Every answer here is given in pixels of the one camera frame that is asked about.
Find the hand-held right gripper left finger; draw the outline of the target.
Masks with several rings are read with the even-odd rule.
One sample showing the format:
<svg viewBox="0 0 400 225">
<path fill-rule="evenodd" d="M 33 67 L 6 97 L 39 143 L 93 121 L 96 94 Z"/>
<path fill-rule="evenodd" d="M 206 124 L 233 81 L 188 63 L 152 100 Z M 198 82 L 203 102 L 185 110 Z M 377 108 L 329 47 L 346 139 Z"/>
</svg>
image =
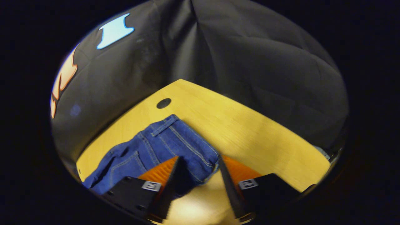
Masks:
<svg viewBox="0 0 400 225">
<path fill-rule="evenodd" d="M 181 156 L 175 156 L 138 178 L 124 177 L 102 197 L 131 216 L 162 223 L 167 218 L 184 164 Z"/>
</svg>

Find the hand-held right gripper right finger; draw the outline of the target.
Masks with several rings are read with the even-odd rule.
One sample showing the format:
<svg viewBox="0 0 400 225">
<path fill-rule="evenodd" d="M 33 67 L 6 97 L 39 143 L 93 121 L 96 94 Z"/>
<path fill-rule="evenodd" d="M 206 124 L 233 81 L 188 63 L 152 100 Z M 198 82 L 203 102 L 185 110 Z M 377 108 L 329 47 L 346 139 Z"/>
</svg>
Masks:
<svg viewBox="0 0 400 225">
<path fill-rule="evenodd" d="M 240 223 L 274 215 L 301 195 L 278 175 L 261 175 L 226 155 L 219 155 L 219 169 L 234 216 Z"/>
</svg>

